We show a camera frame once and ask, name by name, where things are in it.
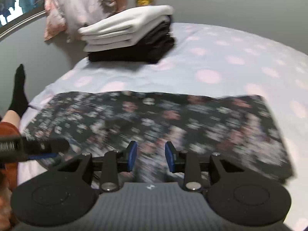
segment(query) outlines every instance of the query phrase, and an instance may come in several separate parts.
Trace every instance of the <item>white bedsheet with pink dots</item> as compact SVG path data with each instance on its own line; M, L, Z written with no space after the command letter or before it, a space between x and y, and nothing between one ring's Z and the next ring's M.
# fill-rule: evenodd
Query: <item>white bedsheet with pink dots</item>
M54 95L69 91L264 96L296 173L287 184L292 207L285 222L294 231L304 230L308 226L308 56L230 28L183 23L172 28L177 45L158 64L81 60L32 100L21 130ZM21 163L19 182L42 172L36 162Z

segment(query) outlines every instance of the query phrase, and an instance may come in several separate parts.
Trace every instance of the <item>gray wall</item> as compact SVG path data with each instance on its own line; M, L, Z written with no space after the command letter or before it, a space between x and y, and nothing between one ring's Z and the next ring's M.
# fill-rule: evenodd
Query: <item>gray wall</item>
M308 54L308 0L157 0L175 8L175 22L220 25L267 37ZM129 0L129 7L134 0ZM83 42L67 44L61 34L43 41L42 17L0 39L0 115L12 95L16 67L24 63L31 100L70 70L86 53Z
M308 54L308 0L158 0L175 8L176 22L235 28Z
M10 105L15 69L20 63L26 69L26 94L32 99L86 56L84 43L66 43L61 34L44 42L45 16L0 39L0 115Z

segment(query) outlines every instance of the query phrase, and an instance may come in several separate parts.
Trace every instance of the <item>folded black clothing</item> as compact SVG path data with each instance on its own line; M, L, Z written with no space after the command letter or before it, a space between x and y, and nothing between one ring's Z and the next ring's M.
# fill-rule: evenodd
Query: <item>folded black clothing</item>
M89 61L143 61L158 63L175 44L169 34L170 22L162 22L151 30L136 45L108 49L88 54Z
M166 35L170 31L170 25L171 22L161 22L156 26L154 29L152 29L150 32L148 32L137 44L153 44L156 42L160 37Z
M136 44L134 46L91 52L89 61L142 61L158 63L159 60L175 44L175 39L169 34L161 37L153 44Z

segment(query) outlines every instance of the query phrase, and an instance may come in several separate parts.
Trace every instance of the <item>dark floral garment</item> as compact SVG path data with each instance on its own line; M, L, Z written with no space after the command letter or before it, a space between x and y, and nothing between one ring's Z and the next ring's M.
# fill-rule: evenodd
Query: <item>dark floral garment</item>
M138 143L132 173L120 182L181 181L167 169L166 141L177 150L192 150L208 159L220 152L268 177L284 181L292 168L281 136L260 96L214 99L206 96L131 91L55 96L30 122L27 138L64 137L70 150L40 160L48 168L81 152L103 156Z

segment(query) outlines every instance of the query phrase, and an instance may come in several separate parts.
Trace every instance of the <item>circular pad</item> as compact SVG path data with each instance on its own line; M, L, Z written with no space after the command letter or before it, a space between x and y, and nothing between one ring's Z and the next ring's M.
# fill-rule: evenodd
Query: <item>circular pad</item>
M223 176L209 189L206 200L222 218L251 227L283 221L291 206L291 197L283 186L249 172Z
M94 190L70 172L46 172L18 186L11 197L16 217L29 225L51 227L84 216L95 204Z

